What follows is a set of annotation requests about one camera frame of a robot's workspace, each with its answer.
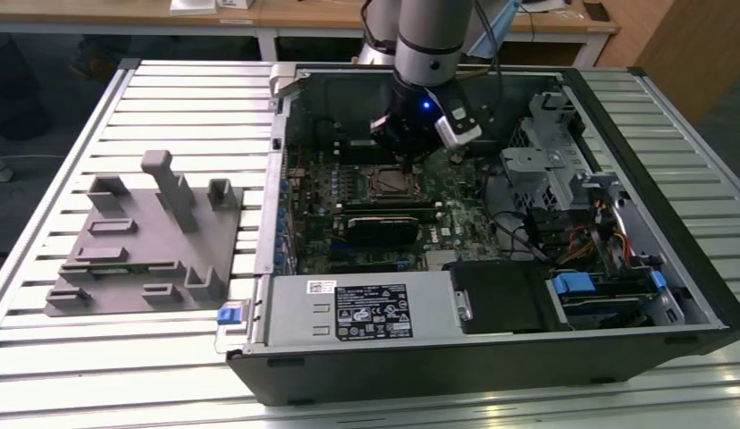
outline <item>blue tab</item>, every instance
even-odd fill
[[[652,271],[652,280],[655,281],[655,285],[660,290],[667,289],[667,279],[665,275],[661,274],[661,271]]]
[[[242,308],[222,307],[217,312],[217,324],[241,324],[242,323]]]
[[[588,273],[561,273],[553,279],[553,287],[560,295],[568,292],[595,292],[596,285]]]

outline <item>blue connector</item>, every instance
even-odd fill
[[[217,324],[241,324],[242,307],[222,307],[217,312]]]
[[[588,273],[561,273],[553,278],[556,293],[595,292],[596,285]]]
[[[656,288],[659,290],[667,289],[667,279],[661,271],[652,271],[652,280],[655,281]]]
[[[408,270],[408,268],[412,264],[413,263],[408,259],[400,259],[397,261],[397,271],[402,272],[402,271]]]

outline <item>metal table surface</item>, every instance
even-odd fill
[[[146,149],[173,151],[192,185],[222,176],[245,187],[232,294],[252,295],[276,118],[270,68],[145,61],[118,71],[0,272],[0,427],[740,427],[740,342],[628,383],[269,408],[216,352],[214,311],[42,313],[94,174],[120,172],[129,186],[154,186],[140,172]],[[584,76],[740,299],[740,181],[648,79],[621,70]]]

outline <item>motherboard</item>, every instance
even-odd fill
[[[289,157],[298,273],[438,271],[501,256],[473,159],[443,149],[410,171],[352,161],[340,149]]]

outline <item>warning label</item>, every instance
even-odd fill
[[[341,341],[412,336],[405,284],[336,287],[336,337]]]

